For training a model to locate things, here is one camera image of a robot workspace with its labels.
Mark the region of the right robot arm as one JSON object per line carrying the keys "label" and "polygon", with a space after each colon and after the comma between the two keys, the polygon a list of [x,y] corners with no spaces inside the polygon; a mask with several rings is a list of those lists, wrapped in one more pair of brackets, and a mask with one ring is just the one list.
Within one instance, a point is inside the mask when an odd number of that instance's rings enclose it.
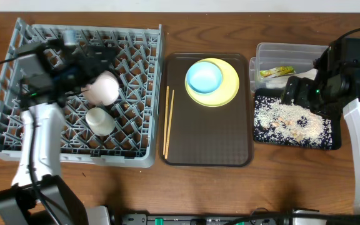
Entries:
{"label": "right robot arm", "polygon": [[315,60],[314,68],[314,79],[291,76],[287,80],[281,102],[308,108],[324,118],[345,119],[354,163],[354,212],[360,214],[360,39],[335,40]]}

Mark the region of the white napkin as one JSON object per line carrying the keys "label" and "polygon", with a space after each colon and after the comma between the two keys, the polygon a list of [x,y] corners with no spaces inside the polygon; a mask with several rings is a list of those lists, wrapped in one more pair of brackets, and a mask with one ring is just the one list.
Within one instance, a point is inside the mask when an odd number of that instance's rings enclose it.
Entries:
{"label": "white napkin", "polygon": [[270,78],[269,82],[266,84],[266,88],[269,89],[277,89],[277,88],[284,88],[287,84],[287,81],[290,77],[296,76],[298,78],[309,78],[314,80],[317,74],[317,69],[311,69],[306,72],[298,73],[298,74],[291,74],[290,76],[281,76],[277,78]]}

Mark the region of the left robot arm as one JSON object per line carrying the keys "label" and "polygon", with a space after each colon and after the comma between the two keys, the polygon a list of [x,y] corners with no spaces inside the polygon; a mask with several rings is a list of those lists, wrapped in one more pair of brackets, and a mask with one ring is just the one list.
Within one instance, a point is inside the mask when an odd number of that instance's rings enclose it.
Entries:
{"label": "left robot arm", "polygon": [[60,153],[68,97],[94,83],[116,55],[113,47],[81,47],[70,31],[16,51],[24,70],[15,92],[24,136],[12,186],[0,191],[5,224],[110,224],[106,206],[84,207],[63,181]]}

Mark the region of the grey dishwasher rack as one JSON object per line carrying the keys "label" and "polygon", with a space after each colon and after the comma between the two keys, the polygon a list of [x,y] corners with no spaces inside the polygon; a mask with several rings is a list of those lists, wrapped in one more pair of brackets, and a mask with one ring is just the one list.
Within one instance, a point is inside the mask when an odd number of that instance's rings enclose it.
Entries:
{"label": "grey dishwasher rack", "polygon": [[[60,38],[64,25],[33,24],[18,19],[0,73],[0,159],[21,157],[23,123],[16,94],[23,70],[12,61],[23,45]],[[81,95],[72,96],[65,107],[61,133],[61,161],[148,168],[155,160],[159,117],[159,90],[163,66],[161,29],[73,26],[77,48],[113,47],[117,56],[111,69],[119,81],[119,96],[106,107],[114,118],[114,130],[97,136],[86,122],[91,104]]]}

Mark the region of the green snack wrapper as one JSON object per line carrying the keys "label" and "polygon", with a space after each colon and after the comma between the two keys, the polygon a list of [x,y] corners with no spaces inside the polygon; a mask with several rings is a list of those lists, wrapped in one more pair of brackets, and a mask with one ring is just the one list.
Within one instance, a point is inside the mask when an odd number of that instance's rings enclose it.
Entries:
{"label": "green snack wrapper", "polygon": [[268,70],[261,70],[259,74],[263,78],[277,78],[281,76],[288,76],[289,74],[295,74],[295,69],[292,66],[275,67]]}

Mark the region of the pink cup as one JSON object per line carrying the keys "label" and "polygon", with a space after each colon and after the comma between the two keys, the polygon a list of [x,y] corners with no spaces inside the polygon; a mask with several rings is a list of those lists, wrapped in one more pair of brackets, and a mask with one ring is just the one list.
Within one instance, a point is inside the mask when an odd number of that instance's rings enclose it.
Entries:
{"label": "pink cup", "polygon": [[119,97],[119,83],[113,73],[104,71],[92,84],[81,88],[81,94],[93,105],[108,106]]}

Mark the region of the wooden chopstick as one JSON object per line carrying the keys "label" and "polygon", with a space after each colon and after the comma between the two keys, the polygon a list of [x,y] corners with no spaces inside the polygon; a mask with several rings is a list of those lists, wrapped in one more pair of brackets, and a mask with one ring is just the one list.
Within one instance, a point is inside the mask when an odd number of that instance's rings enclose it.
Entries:
{"label": "wooden chopstick", "polygon": [[166,140],[168,129],[168,109],[169,109],[169,86],[166,87],[166,101],[165,101],[165,113],[164,113],[164,139],[163,139],[163,156],[166,155]]}
{"label": "wooden chopstick", "polygon": [[167,136],[166,136],[166,147],[165,147],[165,153],[164,158],[168,158],[168,152],[169,152],[169,142],[170,142],[170,135],[171,135],[171,122],[173,118],[173,107],[174,107],[174,92],[175,90],[172,90],[171,95],[171,105],[170,105],[170,111],[169,111],[169,119],[167,123]]}

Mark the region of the yellow plate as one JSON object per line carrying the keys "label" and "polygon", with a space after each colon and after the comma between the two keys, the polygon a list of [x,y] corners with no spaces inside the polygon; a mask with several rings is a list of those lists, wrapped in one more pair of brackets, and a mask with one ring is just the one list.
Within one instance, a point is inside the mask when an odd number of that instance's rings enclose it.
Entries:
{"label": "yellow plate", "polygon": [[199,60],[214,63],[222,72],[222,84],[214,92],[209,94],[199,94],[193,91],[187,84],[185,87],[190,97],[197,103],[207,107],[219,107],[230,102],[237,94],[239,89],[239,77],[236,70],[226,61],[218,58],[206,58]]}

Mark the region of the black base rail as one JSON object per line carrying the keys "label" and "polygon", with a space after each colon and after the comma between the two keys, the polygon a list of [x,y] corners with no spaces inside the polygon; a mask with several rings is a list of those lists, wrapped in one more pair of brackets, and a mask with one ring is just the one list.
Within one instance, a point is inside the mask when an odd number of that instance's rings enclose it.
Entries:
{"label": "black base rail", "polygon": [[360,225],[360,214],[321,214],[312,209],[271,212],[259,207],[243,216],[126,214],[121,225]]}

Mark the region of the dark brown serving tray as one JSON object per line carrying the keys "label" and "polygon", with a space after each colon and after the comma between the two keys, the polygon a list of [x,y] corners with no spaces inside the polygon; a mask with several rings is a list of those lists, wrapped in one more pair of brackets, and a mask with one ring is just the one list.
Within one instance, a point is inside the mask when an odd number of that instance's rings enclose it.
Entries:
{"label": "dark brown serving tray", "polygon": [[[187,70],[198,60],[218,58],[229,63],[239,76],[239,90],[227,104],[206,107],[189,96],[185,87]],[[174,107],[166,164],[171,166],[243,167],[253,160],[253,102],[249,88],[248,63],[240,54],[170,54],[165,60],[164,90],[172,90]]]}

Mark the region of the clear plastic waste bin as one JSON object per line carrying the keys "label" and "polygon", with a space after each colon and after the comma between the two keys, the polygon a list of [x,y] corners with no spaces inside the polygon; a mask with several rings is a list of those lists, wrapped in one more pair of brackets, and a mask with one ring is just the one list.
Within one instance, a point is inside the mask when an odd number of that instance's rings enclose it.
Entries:
{"label": "clear plastic waste bin", "polygon": [[266,88],[270,78],[261,77],[261,70],[292,66],[296,74],[313,69],[313,62],[320,58],[327,46],[262,42],[257,45],[256,56],[249,61],[250,90]]}

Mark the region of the small white cup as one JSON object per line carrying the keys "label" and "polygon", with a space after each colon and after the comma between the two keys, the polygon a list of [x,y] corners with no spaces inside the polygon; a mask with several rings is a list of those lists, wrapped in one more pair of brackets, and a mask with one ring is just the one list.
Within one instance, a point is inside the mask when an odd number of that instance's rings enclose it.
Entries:
{"label": "small white cup", "polygon": [[86,122],[98,136],[107,136],[114,131],[115,121],[105,110],[94,107],[86,113]]}

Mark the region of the light blue bowl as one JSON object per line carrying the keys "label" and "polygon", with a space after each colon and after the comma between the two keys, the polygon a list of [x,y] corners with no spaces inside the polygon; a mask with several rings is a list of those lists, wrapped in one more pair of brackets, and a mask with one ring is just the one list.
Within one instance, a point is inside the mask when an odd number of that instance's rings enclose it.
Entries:
{"label": "light blue bowl", "polygon": [[194,63],[186,73],[186,84],[199,94],[214,92],[222,84],[223,74],[212,62]]}

